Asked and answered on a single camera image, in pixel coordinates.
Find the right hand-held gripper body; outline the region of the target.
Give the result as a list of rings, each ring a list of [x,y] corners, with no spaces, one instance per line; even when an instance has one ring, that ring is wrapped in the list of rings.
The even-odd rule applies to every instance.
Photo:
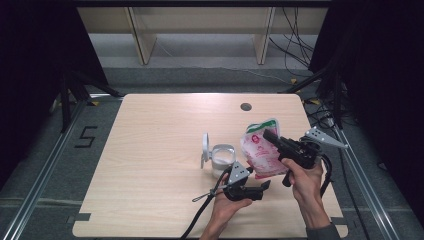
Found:
[[[277,148],[280,153],[280,160],[284,158],[292,159],[304,169],[312,169],[315,164],[322,160],[326,168],[322,186],[327,187],[329,185],[332,175],[332,163],[322,152],[321,146],[328,145],[343,149],[345,145],[341,141],[329,136],[316,126],[307,130],[298,141],[287,139],[283,136],[279,138],[282,142],[282,146]]]

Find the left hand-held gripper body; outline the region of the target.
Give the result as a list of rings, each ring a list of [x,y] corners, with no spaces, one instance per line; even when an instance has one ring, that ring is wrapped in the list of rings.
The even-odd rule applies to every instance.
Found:
[[[261,186],[246,186],[250,173],[242,164],[234,162],[232,166],[228,168],[228,174],[228,178],[224,181],[223,192],[229,200],[238,201],[242,199],[251,199],[256,201],[263,198],[264,190]]]

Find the pink and white plastic bag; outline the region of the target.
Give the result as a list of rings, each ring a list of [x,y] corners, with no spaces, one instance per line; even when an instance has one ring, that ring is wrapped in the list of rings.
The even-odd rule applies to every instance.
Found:
[[[247,163],[255,171],[256,179],[282,175],[288,171],[279,160],[280,153],[277,148],[263,137],[266,130],[278,135],[280,133],[278,120],[270,118],[249,125],[240,140],[241,150]]]

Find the clear jar with grey lid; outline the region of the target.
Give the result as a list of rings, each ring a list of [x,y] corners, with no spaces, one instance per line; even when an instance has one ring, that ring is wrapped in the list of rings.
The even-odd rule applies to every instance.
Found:
[[[213,147],[209,145],[209,135],[203,134],[201,168],[210,161],[212,165],[212,175],[218,178],[225,169],[236,161],[235,148],[229,144],[217,144]]]

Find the person's right hand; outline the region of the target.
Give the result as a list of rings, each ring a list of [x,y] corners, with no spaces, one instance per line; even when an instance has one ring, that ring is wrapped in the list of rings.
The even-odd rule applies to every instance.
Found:
[[[284,158],[283,164],[291,171],[289,182],[292,184],[293,195],[300,205],[321,202],[320,194],[323,169],[320,163],[312,169],[304,169],[294,160]]]

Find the black metal stand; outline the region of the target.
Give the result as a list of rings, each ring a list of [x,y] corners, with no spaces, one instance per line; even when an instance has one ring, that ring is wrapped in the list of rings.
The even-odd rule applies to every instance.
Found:
[[[312,76],[307,77],[301,83],[295,84],[288,90],[284,90],[283,94],[296,93],[306,86],[312,84],[316,80],[321,80],[317,88],[317,95],[320,98],[327,98],[329,94],[333,96],[333,110],[332,116],[335,125],[342,129],[342,113],[341,113],[341,95],[342,95],[342,81],[339,74],[338,62],[331,60],[324,68],[314,73]]]
[[[86,85],[95,88],[113,96],[124,97],[124,94],[112,89],[108,84],[101,83],[88,75],[79,71],[69,71],[65,73],[61,79],[60,99],[62,104],[62,132],[65,132],[71,123],[71,108],[69,100],[69,92],[78,101],[87,101],[90,94],[86,89]]]

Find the dark curtain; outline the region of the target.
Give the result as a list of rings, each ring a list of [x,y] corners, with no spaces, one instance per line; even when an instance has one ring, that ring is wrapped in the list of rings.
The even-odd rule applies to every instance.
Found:
[[[107,84],[73,0],[0,0],[0,190],[64,85]]]
[[[424,226],[424,0],[332,0],[310,65],[338,61],[360,125]]]

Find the light wooden shelf unit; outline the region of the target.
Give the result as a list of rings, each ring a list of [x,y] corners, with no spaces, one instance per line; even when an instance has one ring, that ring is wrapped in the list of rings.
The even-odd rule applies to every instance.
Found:
[[[85,29],[96,34],[130,34],[139,62],[149,63],[159,34],[250,34],[256,61],[265,63],[269,37],[292,29],[320,33],[326,7],[79,7]]]

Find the aluminium floor rail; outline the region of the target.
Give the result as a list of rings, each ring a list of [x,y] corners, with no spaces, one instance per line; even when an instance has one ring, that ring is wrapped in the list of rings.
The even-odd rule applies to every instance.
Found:
[[[350,142],[342,129],[335,127],[335,136],[345,145],[342,149],[346,162],[352,172],[352,175],[358,184],[358,187],[364,197],[368,208],[373,215],[384,240],[400,240],[400,236],[396,231],[393,221],[388,212],[384,208],[380,198],[371,185],[364,169],[362,168]]]
[[[0,240],[19,240],[86,104],[86,101],[76,103],[69,125],[60,133],[50,155]]]

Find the dark table edge bracket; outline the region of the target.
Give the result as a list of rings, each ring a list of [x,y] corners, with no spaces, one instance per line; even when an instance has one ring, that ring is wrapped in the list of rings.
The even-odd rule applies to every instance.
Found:
[[[330,220],[334,225],[346,225],[348,228],[356,228],[355,222],[349,222],[344,217],[331,217]]]
[[[89,221],[90,217],[91,217],[91,213],[78,213],[76,215],[69,216],[67,218],[66,223],[73,224],[76,221]]]

